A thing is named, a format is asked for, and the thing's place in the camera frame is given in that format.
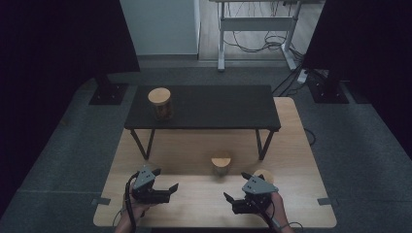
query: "cable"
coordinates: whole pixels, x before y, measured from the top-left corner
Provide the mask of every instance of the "cable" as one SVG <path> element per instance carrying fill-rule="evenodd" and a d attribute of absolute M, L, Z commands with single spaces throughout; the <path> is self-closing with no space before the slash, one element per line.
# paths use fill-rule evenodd
<path fill-rule="evenodd" d="M 131 208 L 131 201 L 130 201 L 130 183 L 131 180 L 137 178 L 137 176 L 139 175 L 139 173 L 134 174 L 133 176 L 130 177 L 130 179 L 128 180 L 128 182 L 126 183 L 126 186 L 124 188 L 124 205 L 126 206 L 127 209 L 127 213 L 129 214 L 129 218 L 130 218 L 130 223 L 131 223 L 131 233 L 134 233 L 136 231 L 136 221 L 134 220 L 134 214 L 133 214 L 133 210 Z"/>
<path fill-rule="evenodd" d="M 293 70 L 278 86 L 276 86 L 276 88 L 272 90 L 272 94 L 275 93 L 275 91 L 276 91 L 279 87 L 281 87 L 281 85 L 282 85 L 285 81 L 287 81 L 288 78 L 290 78 L 291 75 L 292 75 L 295 71 L 296 71 L 296 70 Z"/>
<path fill-rule="evenodd" d="M 312 147 L 312 145 L 314 145 L 315 143 L 316 143 L 316 136 L 315 136 L 315 134 L 312 132 L 312 131 L 310 131 L 309 129 L 307 129 L 307 128 L 303 128 L 306 132 L 308 132 L 310 135 L 312 135 L 312 137 L 313 137 L 313 141 L 311 142 L 311 143 L 309 143 L 309 146 L 311 146 Z"/>
<path fill-rule="evenodd" d="M 118 218 L 118 215 L 121 213 L 121 210 L 118 211 L 118 213 L 115 215 L 115 218 L 113 219 L 113 223 L 112 223 L 113 227 L 115 227 L 116 218 Z"/>
<path fill-rule="evenodd" d="M 299 64 L 299 65 L 296 67 L 296 69 L 294 69 L 295 74 L 294 74 L 294 77 L 293 77 L 292 81 L 291 81 L 291 82 L 289 83 L 289 85 L 279 94 L 278 97 L 282 97 L 282 95 L 283 95 L 287 90 L 289 90 L 289 88 L 292 86 L 292 84 L 294 83 L 294 81 L 297 80 L 297 77 L 299 77 L 299 73 L 300 73 L 301 70 L 302 70 L 302 65 Z"/>

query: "table leg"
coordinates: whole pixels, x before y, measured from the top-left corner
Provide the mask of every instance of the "table leg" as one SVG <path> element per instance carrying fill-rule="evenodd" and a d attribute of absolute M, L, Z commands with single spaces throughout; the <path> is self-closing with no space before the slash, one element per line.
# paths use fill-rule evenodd
<path fill-rule="evenodd" d="M 258 129 L 256 130 L 257 132 L 257 150 L 258 150 L 258 160 L 263 160 L 264 157 L 266 156 L 267 150 L 269 149 L 270 142 L 272 141 L 273 134 L 275 131 L 270 130 L 269 135 L 267 135 L 266 142 L 264 143 L 263 148 L 261 147 L 261 140 L 260 140 L 260 134 L 258 132 Z"/>
<path fill-rule="evenodd" d="M 134 141 L 136 141 L 137 147 L 139 148 L 140 152 L 142 152 L 143 157 L 148 160 L 149 159 L 149 155 L 151 154 L 151 148 L 152 148 L 152 142 L 154 140 L 154 136 L 155 136 L 155 130 L 152 129 L 151 132 L 151 138 L 149 139 L 149 144 L 148 144 L 148 149 L 147 151 L 145 151 L 145 149 L 143 148 L 142 143 L 139 140 L 139 137 L 137 137 L 136 132 L 134 131 L 134 129 L 130 129 L 130 134 L 133 137 Z"/>
<path fill-rule="evenodd" d="M 296 28 L 296 25 L 297 25 L 297 20 L 298 20 L 298 17 L 299 17 L 299 12 L 300 12 L 301 6 L 302 6 L 301 1 L 298 1 L 296 9 L 294 10 L 292 26 L 288 31 L 288 36 L 286 38 L 286 42 L 282 45 L 282 52 L 284 54 L 284 57 L 285 57 L 286 61 L 288 62 L 289 68 L 291 70 L 296 69 L 296 64 L 294 63 L 294 60 L 293 60 L 294 56 L 291 53 L 291 51 L 289 50 L 289 48 L 290 48 L 291 43 L 292 43 L 292 37 L 293 37 L 294 29 Z"/>
<path fill-rule="evenodd" d="M 224 28 L 223 28 L 223 21 L 224 21 L 224 2 L 222 4 L 221 9 L 221 37 L 219 40 L 219 50 L 218 50 L 218 71 L 224 71 Z"/>

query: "black stand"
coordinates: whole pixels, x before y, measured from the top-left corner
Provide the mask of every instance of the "black stand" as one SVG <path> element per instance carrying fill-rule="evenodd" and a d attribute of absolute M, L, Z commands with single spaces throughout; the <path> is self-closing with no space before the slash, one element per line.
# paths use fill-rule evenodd
<path fill-rule="evenodd" d="M 311 75 L 321 76 L 315 71 Z M 330 70 L 323 82 L 308 82 L 310 92 L 315 103 L 320 104 L 348 104 L 345 93 L 339 85 L 340 79 L 336 70 Z"/>
<path fill-rule="evenodd" d="M 127 90 L 127 83 L 111 83 L 107 75 L 95 77 L 97 89 L 89 105 L 120 105 Z"/>

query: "black tabletop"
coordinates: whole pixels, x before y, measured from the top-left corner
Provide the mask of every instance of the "black tabletop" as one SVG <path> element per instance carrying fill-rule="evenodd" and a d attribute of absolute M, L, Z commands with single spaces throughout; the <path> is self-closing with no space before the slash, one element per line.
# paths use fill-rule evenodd
<path fill-rule="evenodd" d="M 174 115 L 157 121 L 148 99 L 151 90 L 171 92 Z M 270 85 L 141 85 L 124 124 L 126 129 L 281 128 Z"/>

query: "standing desk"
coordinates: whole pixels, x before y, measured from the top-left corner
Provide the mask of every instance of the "standing desk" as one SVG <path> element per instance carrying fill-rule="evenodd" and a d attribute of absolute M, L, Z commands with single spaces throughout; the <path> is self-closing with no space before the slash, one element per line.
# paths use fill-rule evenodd
<path fill-rule="evenodd" d="M 209 0 L 211 2 L 221 3 L 221 34 L 219 40 L 219 57 L 218 70 L 224 71 L 224 32 L 225 31 L 288 31 L 288 36 L 283 45 L 281 45 L 282 53 L 288 62 L 291 70 L 296 69 L 294 56 L 290 51 L 294 29 L 296 28 L 297 19 L 302 5 L 301 1 L 297 1 L 296 9 L 292 17 L 225 17 L 224 3 L 230 2 L 262 2 L 260 0 Z"/>

